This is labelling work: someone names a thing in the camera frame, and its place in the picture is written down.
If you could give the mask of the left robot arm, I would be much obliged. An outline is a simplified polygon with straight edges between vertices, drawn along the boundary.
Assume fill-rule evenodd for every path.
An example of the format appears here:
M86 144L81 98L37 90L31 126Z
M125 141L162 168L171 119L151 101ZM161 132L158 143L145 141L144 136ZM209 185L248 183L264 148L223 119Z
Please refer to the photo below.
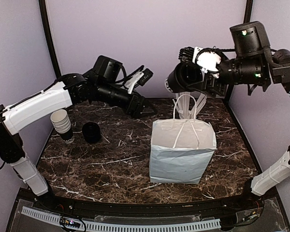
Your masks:
M144 86L153 72L140 66L127 74L123 64L100 55L84 74L61 76L46 89L13 105L0 105L0 158L22 178L48 211L58 207L58 199L23 149L19 132L33 122L61 109L88 101L122 108L132 118L152 116L156 109L135 88Z

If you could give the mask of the white paper bag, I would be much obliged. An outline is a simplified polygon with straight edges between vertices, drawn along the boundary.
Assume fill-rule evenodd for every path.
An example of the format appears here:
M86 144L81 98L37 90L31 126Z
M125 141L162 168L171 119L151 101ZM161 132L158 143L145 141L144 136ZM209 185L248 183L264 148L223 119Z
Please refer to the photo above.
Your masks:
M194 106L189 109L191 99ZM179 118L153 122L149 158L152 183L199 183L217 148L212 125L197 119L206 99L204 94L198 99L188 93L177 95L173 112L179 113Z

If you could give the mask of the black paper coffee cup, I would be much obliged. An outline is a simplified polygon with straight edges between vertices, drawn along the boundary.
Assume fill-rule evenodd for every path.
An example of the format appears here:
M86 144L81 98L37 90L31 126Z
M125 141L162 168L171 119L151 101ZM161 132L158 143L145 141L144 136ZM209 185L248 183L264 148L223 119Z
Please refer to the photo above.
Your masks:
M202 82L203 74L199 68L178 63L165 80L165 87L171 93L194 92Z

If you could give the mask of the stack of paper cups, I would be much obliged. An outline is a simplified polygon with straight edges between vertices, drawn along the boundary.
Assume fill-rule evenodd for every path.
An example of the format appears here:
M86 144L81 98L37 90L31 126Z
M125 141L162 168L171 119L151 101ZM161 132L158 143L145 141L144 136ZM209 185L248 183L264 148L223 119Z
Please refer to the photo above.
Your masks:
M66 144L70 144L74 141L71 121L66 110L60 109L53 112L50 116L50 120L55 128L55 131L60 135Z

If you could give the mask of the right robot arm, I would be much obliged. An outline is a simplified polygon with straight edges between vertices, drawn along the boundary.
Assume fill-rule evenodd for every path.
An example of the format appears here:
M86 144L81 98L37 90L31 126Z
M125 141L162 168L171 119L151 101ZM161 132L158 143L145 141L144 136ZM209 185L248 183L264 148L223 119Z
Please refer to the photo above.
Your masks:
M270 84L281 84L290 97L290 51L273 50L264 25L259 21L230 27L236 58L228 59L223 49L194 48L188 63L204 71L203 81L188 85L188 90L213 95L226 95L227 85L247 85L247 93L260 86L266 91ZM290 145L282 157L266 171L246 182L237 206L247 210L256 201L290 176Z

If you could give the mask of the stack of black lids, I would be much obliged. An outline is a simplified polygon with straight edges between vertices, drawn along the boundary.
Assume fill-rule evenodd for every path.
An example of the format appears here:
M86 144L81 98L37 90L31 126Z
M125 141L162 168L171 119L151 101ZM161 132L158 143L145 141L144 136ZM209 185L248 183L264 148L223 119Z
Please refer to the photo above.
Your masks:
M95 144L101 140L101 130L97 123L87 122L82 127L82 134L85 141L89 144Z

